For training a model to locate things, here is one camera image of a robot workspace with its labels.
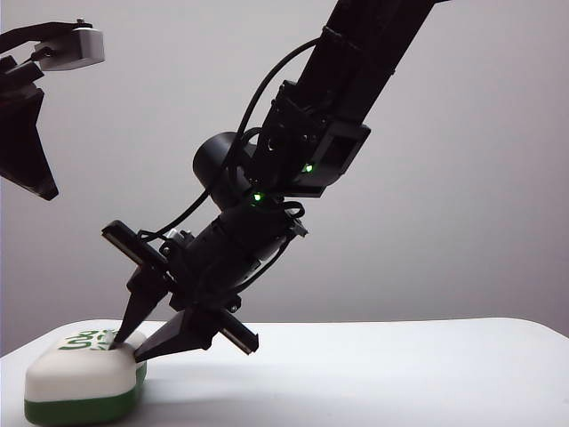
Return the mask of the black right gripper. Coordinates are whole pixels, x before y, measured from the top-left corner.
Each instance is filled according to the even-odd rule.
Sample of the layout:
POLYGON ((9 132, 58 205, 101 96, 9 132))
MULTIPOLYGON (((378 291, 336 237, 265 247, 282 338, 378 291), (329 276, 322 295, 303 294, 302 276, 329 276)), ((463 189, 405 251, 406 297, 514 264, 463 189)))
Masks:
POLYGON ((259 348, 259 336, 233 316, 241 300, 219 293, 238 279, 215 269, 206 260, 208 242, 182 231, 171 232, 156 250, 121 221, 113 221, 102 236, 137 264, 126 286, 130 291, 122 324, 110 344, 119 347, 167 295, 175 316, 153 333, 135 352, 137 362, 187 350, 208 350, 221 333, 246 354, 259 348))

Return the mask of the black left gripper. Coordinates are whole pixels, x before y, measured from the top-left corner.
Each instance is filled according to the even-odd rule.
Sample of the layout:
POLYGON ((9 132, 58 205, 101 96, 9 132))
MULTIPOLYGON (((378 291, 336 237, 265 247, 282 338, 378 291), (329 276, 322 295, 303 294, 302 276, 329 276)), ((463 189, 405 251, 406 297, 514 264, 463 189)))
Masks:
POLYGON ((1 58, 1 176, 52 200, 59 190, 36 127, 44 92, 29 86, 43 76, 32 60, 1 58))

